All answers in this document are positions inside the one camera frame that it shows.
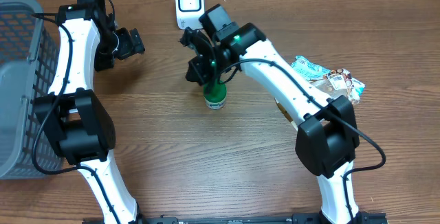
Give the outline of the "green lid jar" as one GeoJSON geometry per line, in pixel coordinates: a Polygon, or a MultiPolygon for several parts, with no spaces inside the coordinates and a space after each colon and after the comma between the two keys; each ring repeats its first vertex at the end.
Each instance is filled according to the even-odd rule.
{"type": "Polygon", "coordinates": [[[227,88],[213,80],[203,87],[203,97],[209,109],[221,109],[226,104],[227,88]]]}

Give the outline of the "beige plastic pouch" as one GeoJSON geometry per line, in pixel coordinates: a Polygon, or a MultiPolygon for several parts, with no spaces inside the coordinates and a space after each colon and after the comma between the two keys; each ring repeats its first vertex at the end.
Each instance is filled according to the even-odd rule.
{"type": "Polygon", "coordinates": [[[318,75],[308,79],[308,82],[334,99],[339,96],[347,97],[352,105],[360,103],[360,96],[365,88],[365,85],[352,78],[346,69],[331,70],[327,73],[318,71],[318,75]]]}

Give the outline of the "teal wipes packet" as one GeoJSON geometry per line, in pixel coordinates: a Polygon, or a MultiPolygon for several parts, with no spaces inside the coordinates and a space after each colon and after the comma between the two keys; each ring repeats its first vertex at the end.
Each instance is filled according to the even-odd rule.
{"type": "Polygon", "coordinates": [[[307,81],[310,78],[316,77],[318,71],[324,71],[325,73],[331,71],[330,69],[310,62],[304,56],[296,56],[291,67],[307,81]]]}

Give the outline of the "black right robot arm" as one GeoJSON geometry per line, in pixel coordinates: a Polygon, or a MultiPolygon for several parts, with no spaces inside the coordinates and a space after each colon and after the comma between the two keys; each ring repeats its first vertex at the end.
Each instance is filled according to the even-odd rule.
{"type": "Polygon", "coordinates": [[[240,27],[219,4],[199,17],[202,28],[186,27],[180,42],[193,49],[186,79],[211,87],[236,67],[264,86],[297,128],[295,151],[318,179],[320,215],[327,223],[355,223],[359,208],[347,174],[353,168],[359,137],[353,105],[332,98],[293,70],[257,26],[240,27]]]}

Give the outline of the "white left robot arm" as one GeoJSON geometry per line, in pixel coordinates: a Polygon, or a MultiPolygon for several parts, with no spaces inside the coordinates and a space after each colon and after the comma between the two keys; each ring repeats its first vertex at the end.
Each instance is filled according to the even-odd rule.
{"type": "Polygon", "coordinates": [[[48,94],[34,101],[41,125],[36,136],[46,136],[54,153],[66,159],[69,167],[45,169],[38,163],[36,147],[31,158],[44,175],[78,171],[102,210],[101,223],[145,223],[116,163],[113,121],[94,93],[94,73],[113,68],[116,59],[145,52],[138,31],[119,28],[116,14],[107,13],[109,2],[77,0],[60,6],[55,14],[34,14],[56,24],[60,34],[54,80],[48,94]]]}

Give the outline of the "white barcode scanner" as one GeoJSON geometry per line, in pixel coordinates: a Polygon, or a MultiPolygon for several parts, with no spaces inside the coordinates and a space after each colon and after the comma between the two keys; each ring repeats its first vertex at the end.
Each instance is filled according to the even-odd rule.
{"type": "Polygon", "coordinates": [[[179,29],[202,29],[199,18],[205,12],[204,0],[175,0],[175,10],[179,29]]]}

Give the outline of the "grey plastic basket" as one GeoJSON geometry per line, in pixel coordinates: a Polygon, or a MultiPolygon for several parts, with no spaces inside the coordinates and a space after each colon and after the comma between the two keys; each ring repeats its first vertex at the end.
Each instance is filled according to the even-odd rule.
{"type": "Polygon", "coordinates": [[[44,175],[32,164],[37,145],[40,167],[63,165],[40,128],[34,99],[47,94],[58,61],[58,45],[43,21],[35,0],[1,0],[1,179],[37,179],[44,175]]]}

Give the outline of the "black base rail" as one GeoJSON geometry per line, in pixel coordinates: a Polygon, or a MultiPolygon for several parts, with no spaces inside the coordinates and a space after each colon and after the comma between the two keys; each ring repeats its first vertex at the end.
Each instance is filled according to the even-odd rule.
{"type": "MultiPolygon", "coordinates": [[[[84,219],[83,224],[104,223],[99,219],[84,219]]],[[[321,224],[330,223],[320,214],[293,214],[292,216],[264,216],[250,218],[216,218],[216,219],[178,219],[176,217],[143,218],[140,222],[146,224],[321,224]]],[[[386,214],[371,214],[360,212],[355,217],[355,223],[360,224],[387,224],[386,214]]]]}

